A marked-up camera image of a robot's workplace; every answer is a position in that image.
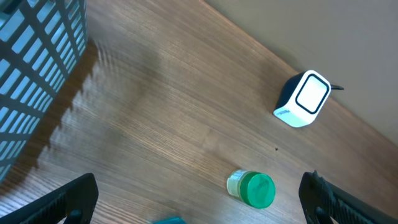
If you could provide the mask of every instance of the gray wall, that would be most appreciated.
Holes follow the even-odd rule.
[[[345,87],[333,98],[398,145],[397,0],[207,2],[297,70]]]

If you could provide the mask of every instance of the green bottle cap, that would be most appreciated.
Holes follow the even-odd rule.
[[[251,172],[241,182],[240,195],[246,204],[254,208],[266,208],[275,199],[274,181],[267,174]]]

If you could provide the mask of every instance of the white power adapter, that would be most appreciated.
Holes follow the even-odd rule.
[[[302,72],[286,82],[274,115],[291,127],[306,126],[315,120],[330,92],[330,83],[318,72]]]

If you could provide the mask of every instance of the wood grain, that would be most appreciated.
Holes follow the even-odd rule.
[[[0,215],[92,172],[92,223],[303,223],[299,184],[316,169],[398,218],[398,148],[333,99],[306,128],[279,121],[297,72],[203,1],[90,0],[87,19],[84,57],[0,185]],[[272,176],[269,208],[228,196],[238,168]]]

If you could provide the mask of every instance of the gray basket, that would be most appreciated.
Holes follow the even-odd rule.
[[[85,3],[0,0],[0,181],[86,48]]]

